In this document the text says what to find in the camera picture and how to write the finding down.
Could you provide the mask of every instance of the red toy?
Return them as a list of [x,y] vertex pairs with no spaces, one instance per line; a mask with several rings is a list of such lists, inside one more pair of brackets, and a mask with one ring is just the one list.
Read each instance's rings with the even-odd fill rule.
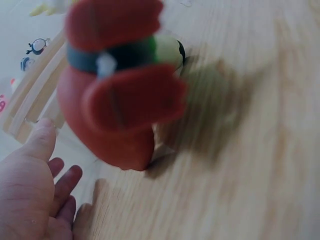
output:
[[186,85],[170,64],[128,63],[100,78],[87,66],[115,46],[152,42],[162,9],[159,0],[81,0],[66,18],[71,66],[57,86],[60,108],[79,139],[99,159],[122,170],[147,168],[155,148],[152,125],[183,115]]

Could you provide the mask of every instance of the light wood surface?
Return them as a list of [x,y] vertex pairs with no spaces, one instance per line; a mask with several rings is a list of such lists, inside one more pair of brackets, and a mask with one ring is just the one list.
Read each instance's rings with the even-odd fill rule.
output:
[[192,56],[190,108],[160,128],[179,152],[147,173],[97,163],[80,239],[318,240],[320,1],[164,2]]

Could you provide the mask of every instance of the human hand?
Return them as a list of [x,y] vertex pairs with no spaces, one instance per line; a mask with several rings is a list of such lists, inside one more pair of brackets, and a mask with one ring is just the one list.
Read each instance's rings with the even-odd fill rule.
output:
[[82,170],[72,166],[54,185],[64,167],[49,161],[56,131],[49,119],[38,122],[30,140],[0,162],[0,236],[3,239],[73,239],[76,200],[70,196]]

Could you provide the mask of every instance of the white wall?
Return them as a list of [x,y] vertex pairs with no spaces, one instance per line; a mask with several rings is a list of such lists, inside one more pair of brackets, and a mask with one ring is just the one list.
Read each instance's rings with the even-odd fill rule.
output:
[[[40,3],[41,0],[0,0],[0,79],[22,77],[20,61],[30,49],[28,43],[37,38],[53,39],[62,29],[64,15],[29,16]],[[29,57],[37,58],[33,53]]]

